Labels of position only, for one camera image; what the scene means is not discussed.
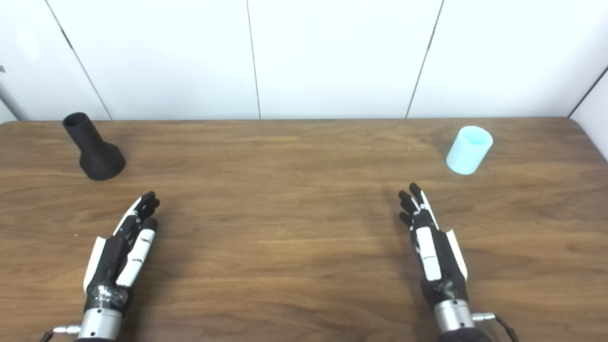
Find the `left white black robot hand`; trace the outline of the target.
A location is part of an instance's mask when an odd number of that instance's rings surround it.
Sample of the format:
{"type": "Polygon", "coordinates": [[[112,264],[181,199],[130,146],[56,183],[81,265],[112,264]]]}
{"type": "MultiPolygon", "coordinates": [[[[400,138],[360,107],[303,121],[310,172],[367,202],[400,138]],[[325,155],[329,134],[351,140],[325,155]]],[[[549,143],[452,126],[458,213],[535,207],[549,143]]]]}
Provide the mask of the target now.
{"type": "Polygon", "coordinates": [[[83,280],[83,312],[111,309],[126,313],[158,229],[153,215],[159,205],[155,192],[146,193],[128,208],[112,236],[96,238],[83,280]]]}

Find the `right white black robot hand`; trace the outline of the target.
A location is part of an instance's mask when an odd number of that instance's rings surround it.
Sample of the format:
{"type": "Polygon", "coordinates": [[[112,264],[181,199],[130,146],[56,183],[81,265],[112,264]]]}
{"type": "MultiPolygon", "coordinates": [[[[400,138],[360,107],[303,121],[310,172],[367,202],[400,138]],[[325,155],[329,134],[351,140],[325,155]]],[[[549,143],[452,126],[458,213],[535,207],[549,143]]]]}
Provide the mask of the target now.
{"type": "Polygon", "coordinates": [[[409,231],[412,246],[423,270],[420,281],[424,299],[433,308],[445,301],[469,301],[466,268],[453,230],[439,228],[424,191],[415,182],[400,190],[399,218],[409,231]]]}

